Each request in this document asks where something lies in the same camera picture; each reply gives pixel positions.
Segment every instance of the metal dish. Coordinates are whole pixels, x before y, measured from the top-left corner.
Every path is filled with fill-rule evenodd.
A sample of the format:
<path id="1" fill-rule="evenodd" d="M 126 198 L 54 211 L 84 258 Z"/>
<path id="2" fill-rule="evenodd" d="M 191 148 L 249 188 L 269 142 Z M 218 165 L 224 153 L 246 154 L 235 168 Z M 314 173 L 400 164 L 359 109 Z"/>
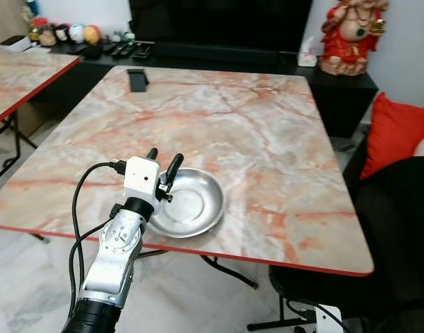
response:
<path id="1" fill-rule="evenodd" d="M 172 238 L 196 236 L 216 225 L 223 216 L 224 191 L 208 172 L 179 169 L 170 194 L 172 202 L 162 201 L 159 214 L 150 218 L 149 227 L 158 234 Z"/>

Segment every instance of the marble table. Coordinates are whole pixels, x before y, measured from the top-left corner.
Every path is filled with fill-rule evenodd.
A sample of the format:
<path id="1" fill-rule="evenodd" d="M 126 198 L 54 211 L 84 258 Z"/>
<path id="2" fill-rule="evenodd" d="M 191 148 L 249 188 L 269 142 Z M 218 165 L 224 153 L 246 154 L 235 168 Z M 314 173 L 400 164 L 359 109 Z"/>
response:
<path id="1" fill-rule="evenodd" d="M 146 68 L 131 93 L 114 67 L 0 191 L 0 228 L 73 237 L 71 199 L 96 162 L 158 147 L 166 169 L 214 174 L 225 216 L 210 231 L 170 239 L 147 228 L 145 246 L 315 271 L 366 276 L 366 240 L 307 81 L 298 76 Z M 122 177 L 105 168 L 78 199 L 81 233 L 124 202 Z"/>
<path id="2" fill-rule="evenodd" d="M 78 57 L 0 51 L 0 121 L 78 63 Z"/>

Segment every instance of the ganesha statue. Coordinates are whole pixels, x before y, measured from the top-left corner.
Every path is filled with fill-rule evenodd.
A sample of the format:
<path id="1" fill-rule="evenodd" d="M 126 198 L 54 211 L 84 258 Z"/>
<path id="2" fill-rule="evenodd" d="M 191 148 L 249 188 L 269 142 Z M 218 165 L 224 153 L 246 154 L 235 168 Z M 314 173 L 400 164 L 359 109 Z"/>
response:
<path id="1" fill-rule="evenodd" d="M 339 0 L 328 13 L 321 40 L 324 54 L 320 68 L 332 75 L 356 76 L 366 73 L 368 50 L 375 51 L 383 36 L 382 11 L 389 0 Z"/>

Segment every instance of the red pillow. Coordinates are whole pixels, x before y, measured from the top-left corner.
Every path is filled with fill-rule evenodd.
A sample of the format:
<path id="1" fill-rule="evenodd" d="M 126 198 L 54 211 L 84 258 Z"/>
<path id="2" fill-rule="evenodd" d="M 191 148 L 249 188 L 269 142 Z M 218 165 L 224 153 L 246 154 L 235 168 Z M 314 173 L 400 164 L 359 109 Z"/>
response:
<path id="1" fill-rule="evenodd" d="M 411 157 L 424 138 L 424 109 L 395 103 L 381 93 L 373 102 L 367 161 L 361 179 Z"/>

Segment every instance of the black office chair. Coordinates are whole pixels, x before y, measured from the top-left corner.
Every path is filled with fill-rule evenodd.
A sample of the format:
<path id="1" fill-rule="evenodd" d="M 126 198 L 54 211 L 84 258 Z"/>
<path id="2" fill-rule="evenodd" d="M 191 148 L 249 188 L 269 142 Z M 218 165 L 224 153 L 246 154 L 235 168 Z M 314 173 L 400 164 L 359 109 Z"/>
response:
<path id="1" fill-rule="evenodd" d="M 284 298 L 332 305 L 344 318 L 379 319 L 424 308 L 424 157 L 396 162 L 360 182 L 364 160 L 365 152 L 356 152 L 344 176 L 374 272 L 355 278 L 270 266 L 270 281 L 280 296 L 280 320 L 249 324 L 249 331 L 315 322 L 285 320 Z"/>

